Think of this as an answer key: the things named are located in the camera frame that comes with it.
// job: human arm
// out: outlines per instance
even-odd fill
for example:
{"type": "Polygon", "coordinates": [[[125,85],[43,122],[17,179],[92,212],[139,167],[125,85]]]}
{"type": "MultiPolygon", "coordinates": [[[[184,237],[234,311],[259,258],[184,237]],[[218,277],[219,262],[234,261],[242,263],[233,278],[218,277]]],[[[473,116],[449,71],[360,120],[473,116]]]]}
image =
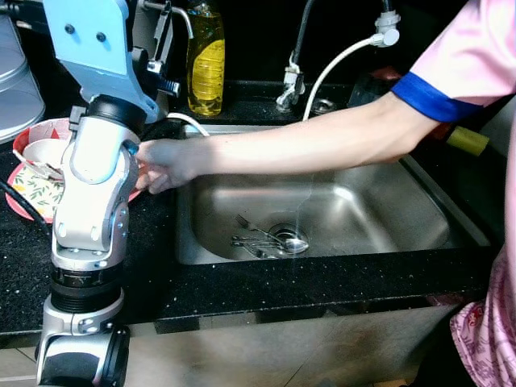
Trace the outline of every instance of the human arm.
{"type": "Polygon", "coordinates": [[[143,143],[151,170],[137,187],[152,193],[220,173],[312,173],[396,160],[438,122],[392,93],[375,102],[268,131],[143,143]]]}

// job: yellow object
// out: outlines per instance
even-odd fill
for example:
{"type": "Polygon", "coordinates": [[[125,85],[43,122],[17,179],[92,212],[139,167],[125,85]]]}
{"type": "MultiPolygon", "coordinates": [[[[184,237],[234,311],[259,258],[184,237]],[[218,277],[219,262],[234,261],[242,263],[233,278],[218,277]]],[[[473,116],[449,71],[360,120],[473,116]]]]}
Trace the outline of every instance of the yellow object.
{"type": "Polygon", "coordinates": [[[197,114],[217,115],[223,104],[225,40],[220,13],[212,2],[188,9],[193,28],[186,59],[188,105],[197,114]]]}
{"type": "Polygon", "coordinates": [[[447,144],[479,156],[489,142],[489,137],[470,131],[465,127],[456,127],[447,140],[447,144]]]}

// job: robotic arm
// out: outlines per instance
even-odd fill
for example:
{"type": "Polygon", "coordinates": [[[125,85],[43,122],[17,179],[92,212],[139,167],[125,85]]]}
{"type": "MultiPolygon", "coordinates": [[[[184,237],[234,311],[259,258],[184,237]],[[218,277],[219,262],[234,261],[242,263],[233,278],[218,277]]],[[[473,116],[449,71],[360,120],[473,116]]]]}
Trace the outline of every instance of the robotic arm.
{"type": "Polygon", "coordinates": [[[127,199],[138,176],[136,134],[162,115],[153,99],[157,90],[178,93],[164,79],[172,13],[181,13],[189,26],[184,11],[160,4],[157,37],[166,50],[163,55],[160,42],[159,55],[149,60],[145,50],[132,47],[136,7],[132,0],[44,0],[56,57],[81,85],[89,107],[74,107],[70,117],[73,137],[63,155],[65,190],[53,223],[37,385],[124,383],[129,331],[115,318],[123,305],[127,199]]]}

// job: hand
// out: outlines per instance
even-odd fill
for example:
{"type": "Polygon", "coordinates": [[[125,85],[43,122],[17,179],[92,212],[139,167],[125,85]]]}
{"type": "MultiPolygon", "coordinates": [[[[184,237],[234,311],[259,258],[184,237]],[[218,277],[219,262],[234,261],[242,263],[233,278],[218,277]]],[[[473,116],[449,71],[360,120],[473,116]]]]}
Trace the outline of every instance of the hand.
{"type": "Polygon", "coordinates": [[[139,146],[137,189],[148,188],[151,194],[186,184],[195,177],[184,154],[187,140],[158,139],[139,146]]]}

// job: faucet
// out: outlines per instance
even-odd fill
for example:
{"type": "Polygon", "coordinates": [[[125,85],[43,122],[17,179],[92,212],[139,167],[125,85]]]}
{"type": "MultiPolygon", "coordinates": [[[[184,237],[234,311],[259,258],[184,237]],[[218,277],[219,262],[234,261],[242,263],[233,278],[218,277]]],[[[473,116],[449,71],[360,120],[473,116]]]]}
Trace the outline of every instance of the faucet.
{"type": "Polygon", "coordinates": [[[305,84],[303,83],[303,73],[299,68],[299,54],[301,53],[301,46],[306,31],[306,22],[310,15],[310,10],[314,5],[315,0],[308,0],[305,4],[305,10],[299,26],[298,40],[296,47],[290,54],[289,65],[285,67],[285,77],[283,79],[283,94],[276,99],[277,108],[279,111],[290,111],[290,108],[298,103],[299,96],[305,93],[305,84]]]}
{"type": "MultiPolygon", "coordinates": [[[[301,25],[299,26],[298,40],[296,41],[294,50],[290,54],[289,65],[285,67],[283,94],[276,99],[277,109],[281,112],[290,111],[292,106],[298,103],[299,96],[305,93],[306,88],[303,82],[304,76],[301,69],[299,68],[298,62],[303,38],[305,36],[306,23],[308,21],[308,16],[310,15],[310,10],[314,5],[314,1],[315,0],[307,0],[305,4],[301,25]]],[[[400,17],[393,9],[391,0],[381,0],[381,3],[383,11],[381,12],[381,17],[375,22],[375,25],[377,26],[377,32],[385,33],[391,30],[390,33],[395,36],[392,38],[392,42],[380,43],[378,46],[388,47],[397,41],[399,33],[397,30],[395,31],[395,26],[397,22],[399,22],[400,17]]]]}

